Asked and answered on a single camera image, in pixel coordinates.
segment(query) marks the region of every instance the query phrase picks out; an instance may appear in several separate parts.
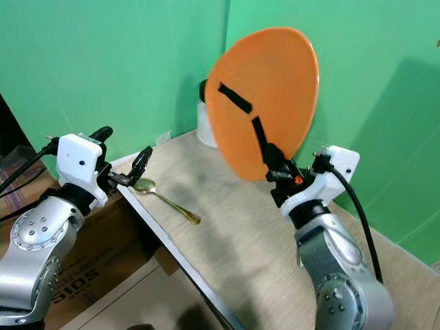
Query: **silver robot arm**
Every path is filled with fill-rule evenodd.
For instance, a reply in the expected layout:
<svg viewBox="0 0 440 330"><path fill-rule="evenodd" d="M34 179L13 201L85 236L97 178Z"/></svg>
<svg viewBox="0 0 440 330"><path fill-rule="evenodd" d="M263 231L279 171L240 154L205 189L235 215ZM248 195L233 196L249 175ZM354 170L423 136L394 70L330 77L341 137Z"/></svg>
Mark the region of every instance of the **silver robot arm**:
<svg viewBox="0 0 440 330"><path fill-rule="evenodd" d="M0 326L44 319L60 262L83 223L74 204L54 196L16 220L8 251L0 260Z"/></svg>
<svg viewBox="0 0 440 330"><path fill-rule="evenodd" d="M117 184L132 186L144 172L151 147L136 157L128 175L111 171L104 141L112 132L106 126L91 137L60 137L56 169L62 188L44 194L16 220L0 260L0 329L43 329L60 264L85 216L104 206Z"/></svg>
<svg viewBox="0 0 440 330"><path fill-rule="evenodd" d="M394 321L390 294L370 273L361 249L338 216L327 208L344 186L333 173L314 173L315 163L325 158L349 182L359 154L337 146L323 148L315 154L312 176L306 177L294 163L282 162L276 147L271 148L267 150L272 156L265 156L267 179L277 183L272 196L297 229L298 264L309 273L316 292L316 330L389 329Z"/></svg>

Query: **orange plate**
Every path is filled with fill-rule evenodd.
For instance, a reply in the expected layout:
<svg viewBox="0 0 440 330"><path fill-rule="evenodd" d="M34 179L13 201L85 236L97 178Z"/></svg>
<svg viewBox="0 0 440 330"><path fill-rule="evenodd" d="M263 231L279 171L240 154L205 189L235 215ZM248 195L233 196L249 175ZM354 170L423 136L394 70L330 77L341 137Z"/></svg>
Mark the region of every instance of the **orange plate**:
<svg viewBox="0 0 440 330"><path fill-rule="evenodd" d="M253 33L217 61L206 83L206 107L219 150L239 177L260 180L267 172L252 124L257 116L267 142L294 156L310 128L318 83L313 47L289 27ZM235 96L219 91L222 85ZM252 110L237 106L237 94Z"/></svg>

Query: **white table edge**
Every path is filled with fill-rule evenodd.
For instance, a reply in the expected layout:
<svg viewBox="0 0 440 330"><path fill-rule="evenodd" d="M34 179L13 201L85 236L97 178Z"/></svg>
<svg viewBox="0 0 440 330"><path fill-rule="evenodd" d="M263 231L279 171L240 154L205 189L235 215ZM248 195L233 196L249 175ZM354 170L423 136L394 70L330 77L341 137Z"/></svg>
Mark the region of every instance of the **white table edge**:
<svg viewBox="0 0 440 330"><path fill-rule="evenodd" d="M148 210L138 201L135 195L127 188L118 185L118 190L122 196L130 203L135 211L145 221L147 226L155 233L158 239L164 244L165 248L173 255L181 268L185 271L191 281L196 284L202 294L209 300L215 309L224 317L225 321L234 330L244 330L245 327L240 323L232 310L226 305L224 300L214 291L209 284L204 280L200 273L190 264L185 256L180 252L179 248L174 244L166 231L156 222Z"/></svg>

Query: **gold spoon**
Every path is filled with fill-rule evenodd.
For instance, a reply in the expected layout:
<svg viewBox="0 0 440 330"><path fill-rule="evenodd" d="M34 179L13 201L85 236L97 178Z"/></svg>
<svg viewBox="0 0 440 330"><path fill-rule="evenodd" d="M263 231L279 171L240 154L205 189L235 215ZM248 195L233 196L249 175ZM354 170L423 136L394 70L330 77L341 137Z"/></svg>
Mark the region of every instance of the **gold spoon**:
<svg viewBox="0 0 440 330"><path fill-rule="evenodd" d="M158 194L156 192L156 183L153 180L143 177L135 183L133 188L138 193L141 193L142 195L156 195L156 196L158 196L162 201L167 203L172 208L176 209L176 211L182 213L182 215L185 218L187 218L189 221L191 221L191 223L193 223L195 225L198 225L200 223L200 217L197 214L192 213L191 211L188 211L188 210L182 208L181 206L178 206L176 203L173 203L172 201L165 198L161 194Z"/></svg>

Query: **spoon handle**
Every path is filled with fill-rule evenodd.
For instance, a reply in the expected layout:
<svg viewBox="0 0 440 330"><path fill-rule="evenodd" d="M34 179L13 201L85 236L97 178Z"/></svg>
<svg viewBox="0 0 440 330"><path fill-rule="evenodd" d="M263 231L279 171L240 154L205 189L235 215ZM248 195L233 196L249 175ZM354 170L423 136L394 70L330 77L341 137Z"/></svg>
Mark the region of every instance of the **spoon handle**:
<svg viewBox="0 0 440 330"><path fill-rule="evenodd" d="M181 206L178 206L176 203L173 203L172 201L158 194L157 192L155 192L155 195L158 196L162 201L167 203L169 206L176 209L178 212L182 213L182 215L185 218L187 218L189 221L191 221L193 224L198 225L200 223L200 217L197 214L192 213L191 211L188 211L182 208Z"/></svg>

